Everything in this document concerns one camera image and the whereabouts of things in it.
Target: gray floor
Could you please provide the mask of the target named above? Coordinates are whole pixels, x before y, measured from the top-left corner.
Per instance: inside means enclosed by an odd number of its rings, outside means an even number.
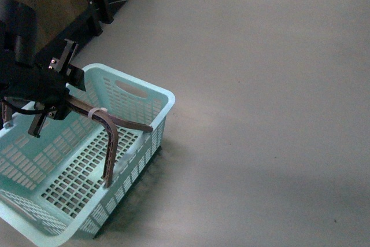
[[[75,63],[176,104],[99,236],[63,246],[370,246],[369,15],[369,0],[127,3]]]

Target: plastic basket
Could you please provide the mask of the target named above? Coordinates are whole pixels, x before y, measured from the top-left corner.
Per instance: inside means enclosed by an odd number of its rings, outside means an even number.
[[[175,103],[170,91],[107,66],[84,71],[86,92],[70,87],[72,95],[154,130],[119,127],[113,182],[105,188],[102,126],[72,112],[63,121],[47,119],[34,138],[27,134],[33,117],[13,116],[14,126],[0,130],[0,217],[40,247],[94,237],[161,144]]]

